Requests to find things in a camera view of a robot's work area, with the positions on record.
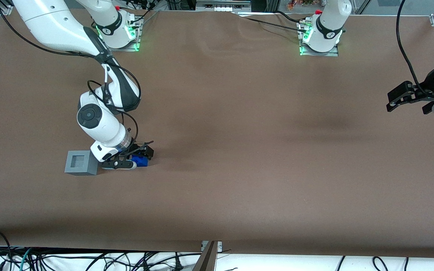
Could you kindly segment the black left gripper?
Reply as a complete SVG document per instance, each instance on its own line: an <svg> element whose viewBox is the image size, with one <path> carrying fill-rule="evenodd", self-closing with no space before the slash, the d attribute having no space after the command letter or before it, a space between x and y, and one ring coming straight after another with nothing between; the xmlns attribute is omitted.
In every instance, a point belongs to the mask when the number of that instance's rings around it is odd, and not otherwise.
<svg viewBox="0 0 434 271"><path fill-rule="evenodd" d="M388 104L386 105L388 113L391 113L394 109L401 105L410 103L409 99L404 98L412 97L413 95L415 98L412 103L420 101L434 101L434 69L427 74L426 78L421 83L417 82L414 69L412 70L412 76L415 80L417 90L414 90L412 82L404 81L389 91L387 94Z"/></svg>

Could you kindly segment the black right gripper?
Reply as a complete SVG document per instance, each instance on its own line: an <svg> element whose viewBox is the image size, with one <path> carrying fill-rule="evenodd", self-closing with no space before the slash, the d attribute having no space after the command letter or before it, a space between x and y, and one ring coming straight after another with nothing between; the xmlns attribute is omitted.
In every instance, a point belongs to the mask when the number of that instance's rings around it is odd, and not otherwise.
<svg viewBox="0 0 434 271"><path fill-rule="evenodd" d="M118 152L117 154L112 156L111 161L121 160L121 159L127 160L132 156L153 158L154 150L149 145L145 145L144 142L136 142L131 146L129 146L127 149Z"/></svg>

